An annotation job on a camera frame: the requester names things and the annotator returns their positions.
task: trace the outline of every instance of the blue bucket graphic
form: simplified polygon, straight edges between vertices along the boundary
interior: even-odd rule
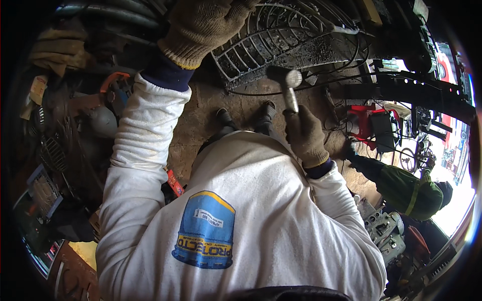
[[[233,264],[234,208],[211,191],[187,200],[172,255],[203,269],[226,269]]]

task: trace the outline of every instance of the hammer head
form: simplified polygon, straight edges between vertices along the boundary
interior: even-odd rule
[[[277,81],[282,88],[296,88],[303,81],[303,76],[298,70],[268,66],[266,72],[268,78]]]

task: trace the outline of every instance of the brown knit glove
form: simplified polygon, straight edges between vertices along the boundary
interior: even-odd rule
[[[260,0],[179,0],[169,14],[171,28],[158,41],[176,65],[193,70],[211,50],[239,32]]]
[[[299,113],[285,110],[286,140],[293,153],[303,161],[304,168],[313,168],[325,163],[330,154],[323,146],[325,134],[321,121],[307,107],[299,106]]]

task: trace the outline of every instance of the white long-sleeved shirt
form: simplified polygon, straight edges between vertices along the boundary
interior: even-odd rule
[[[237,132],[198,155],[185,193],[165,206],[162,168],[190,96],[136,77],[100,213],[103,298],[211,300],[311,285],[378,300],[384,262],[336,164],[307,179],[279,142]]]

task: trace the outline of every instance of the gray machine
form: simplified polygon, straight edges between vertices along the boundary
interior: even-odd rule
[[[358,205],[365,229],[383,256],[385,267],[405,251],[403,221],[397,212],[376,210],[368,202]]]

